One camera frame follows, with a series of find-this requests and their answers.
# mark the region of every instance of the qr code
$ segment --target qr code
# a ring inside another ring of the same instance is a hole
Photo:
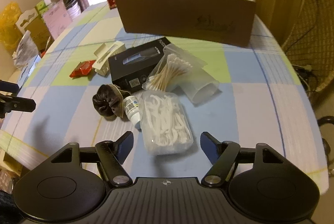
[[[129,81],[129,84],[131,87],[135,87],[135,86],[139,86],[140,82],[139,82],[139,79],[136,78],[136,79],[132,79],[131,81]]]
[[[125,107],[125,113],[128,113],[130,112],[132,109],[134,109],[135,106],[133,105],[133,103],[131,104],[128,104],[126,107]]]

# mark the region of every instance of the yellow plastic bag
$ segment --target yellow plastic bag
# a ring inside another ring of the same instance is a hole
[[[12,55],[22,38],[15,23],[22,14],[18,3],[11,2],[0,13],[0,44]]]

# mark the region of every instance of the metal screw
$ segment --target metal screw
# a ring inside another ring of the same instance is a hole
[[[113,178],[113,181],[118,185],[126,184],[129,180],[129,177],[124,175],[118,175]]]
[[[220,177],[216,176],[216,175],[210,175],[210,176],[206,176],[204,178],[204,180],[211,185],[217,184],[221,181]]]

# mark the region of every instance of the floor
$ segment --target floor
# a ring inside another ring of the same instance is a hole
[[[312,220],[316,224],[334,224],[334,177],[329,180],[329,190],[320,196]]]

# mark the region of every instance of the cotton swab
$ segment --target cotton swab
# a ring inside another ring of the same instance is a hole
[[[165,91],[168,83],[173,78],[185,74],[191,68],[192,66],[189,62],[180,59],[175,54],[169,54],[161,72],[149,77],[146,89]]]

